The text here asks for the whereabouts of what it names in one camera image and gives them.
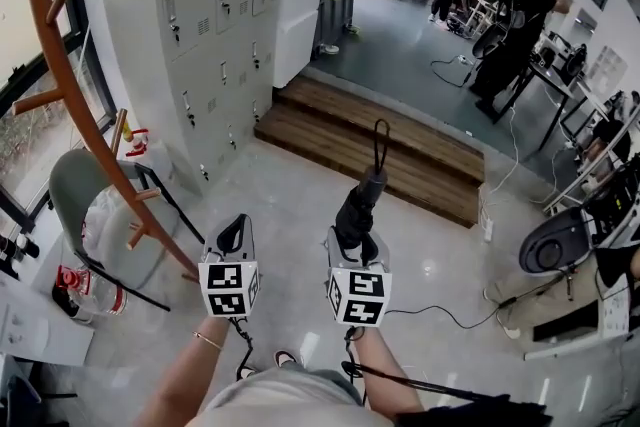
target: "wooden coat rack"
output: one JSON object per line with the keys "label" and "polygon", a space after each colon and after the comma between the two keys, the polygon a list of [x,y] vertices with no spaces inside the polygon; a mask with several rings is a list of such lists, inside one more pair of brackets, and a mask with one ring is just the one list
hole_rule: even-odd
{"label": "wooden coat rack", "polygon": [[[103,139],[98,125],[93,119],[93,115],[73,73],[56,22],[56,18],[67,0],[29,1],[44,57],[49,65],[49,70],[55,78],[57,87],[51,91],[45,91],[15,102],[13,104],[13,113],[16,115],[23,114],[51,102],[62,100],[87,147],[98,159],[98,162],[100,162],[100,165],[109,176],[111,183],[118,189],[118,192],[131,210],[140,219],[140,223],[136,225],[135,233],[129,240],[127,247],[133,249],[145,235],[153,237],[188,271],[188,275],[184,275],[184,277],[197,282],[198,268],[196,265],[178,247],[144,203],[146,199],[154,195],[144,192],[138,193],[135,190],[129,179],[122,172],[122,169],[120,169],[116,155]],[[116,122],[114,141],[112,141],[115,152],[117,152],[117,142],[122,132],[125,116],[126,111],[120,111]]]}

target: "blue-gray floor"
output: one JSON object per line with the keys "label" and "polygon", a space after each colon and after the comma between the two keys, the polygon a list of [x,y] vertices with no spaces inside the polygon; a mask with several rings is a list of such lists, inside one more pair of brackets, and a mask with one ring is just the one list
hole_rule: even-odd
{"label": "blue-gray floor", "polygon": [[[353,23],[361,28],[360,33],[344,36],[338,42],[338,55],[322,55],[311,66],[408,104],[515,158],[509,130],[511,113],[493,125],[475,107],[476,96],[434,74],[435,69],[447,80],[462,84],[469,67],[458,60],[433,67],[431,62],[449,61],[461,54],[472,58],[473,43],[428,22],[429,12],[423,0],[355,0]],[[549,94],[556,99],[555,91]],[[506,96],[498,97],[496,106],[504,103]],[[558,152],[558,186],[568,185],[576,168],[572,152],[558,151],[565,141],[560,129],[556,128],[541,152],[535,152],[557,110],[542,82],[532,81],[515,108],[513,133],[520,162],[553,183],[551,160]]]}

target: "window frame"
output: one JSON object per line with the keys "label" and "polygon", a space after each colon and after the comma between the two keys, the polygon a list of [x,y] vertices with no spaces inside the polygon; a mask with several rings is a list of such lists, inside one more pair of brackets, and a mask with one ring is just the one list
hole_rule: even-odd
{"label": "window frame", "polygon": [[[62,39],[68,55],[74,50],[82,48],[89,27],[89,18],[84,0],[67,0],[66,10],[71,31]],[[91,34],[87,38],[84,62],[105,112],[104,116],[97,121],[100,132],[104,134],[115,123],[117,112]],[[26,93],[48,71],[49,67],[42,52],[29,63],[16,68],[6,85],[0,90],[0,117],[9,112],[13,102]],[[47,182],[42,184],[40,192],[26,207],[22,206],[0,185],[0,209],[18,225],[20,233],[33,231],[36,217],[47,204],[51,206]]]}

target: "locker vent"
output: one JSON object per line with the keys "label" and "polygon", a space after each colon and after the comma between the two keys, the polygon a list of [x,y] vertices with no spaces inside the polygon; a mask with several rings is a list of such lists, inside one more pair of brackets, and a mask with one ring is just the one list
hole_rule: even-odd
{"label": "locker vent", "polygon": [[209,32],[209,18],[200,20],[198,22],[198,34],[202,36],[205,32]]}

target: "person's right arm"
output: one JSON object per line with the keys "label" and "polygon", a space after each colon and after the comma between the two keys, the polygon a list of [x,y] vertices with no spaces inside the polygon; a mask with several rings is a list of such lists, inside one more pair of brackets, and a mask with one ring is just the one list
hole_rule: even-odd
{"label": "person's right arm", "polygon": [[556,13],[566,15],[571,7],[571,0],[555,0],[556,5],[553,6],[553,10]]}
{"label": "person's right arm", "polygon": [[[360,330],[356,330],[356,338],[359,334]],[[391,354],[378,329],[364,328],[362,337],[356,340],[354,345],[360,364],[395,377],[407,377]],[[390,420],[395,420],[396,416],[402,413],[424,411],[418,392],[413,388],[366,372],[363,374],[369,404],[376,413],[380,413]]]}

